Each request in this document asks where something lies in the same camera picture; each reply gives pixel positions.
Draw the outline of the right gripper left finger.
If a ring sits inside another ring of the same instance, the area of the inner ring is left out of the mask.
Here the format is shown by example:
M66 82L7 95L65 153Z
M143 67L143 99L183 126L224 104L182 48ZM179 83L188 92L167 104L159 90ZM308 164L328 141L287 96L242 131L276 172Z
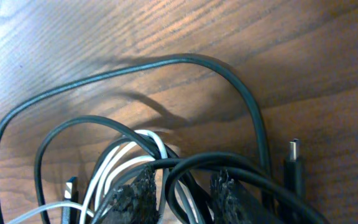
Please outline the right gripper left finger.
M147 166L131 184L111 189L99 212L100 223L158 223L155 171Z

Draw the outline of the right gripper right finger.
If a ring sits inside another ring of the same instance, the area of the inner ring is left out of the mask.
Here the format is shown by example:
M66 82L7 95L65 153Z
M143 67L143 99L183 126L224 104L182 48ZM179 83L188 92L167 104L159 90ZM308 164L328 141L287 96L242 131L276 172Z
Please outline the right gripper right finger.
M210 193L215 223L279 224L282 222L226 171L211 176Z

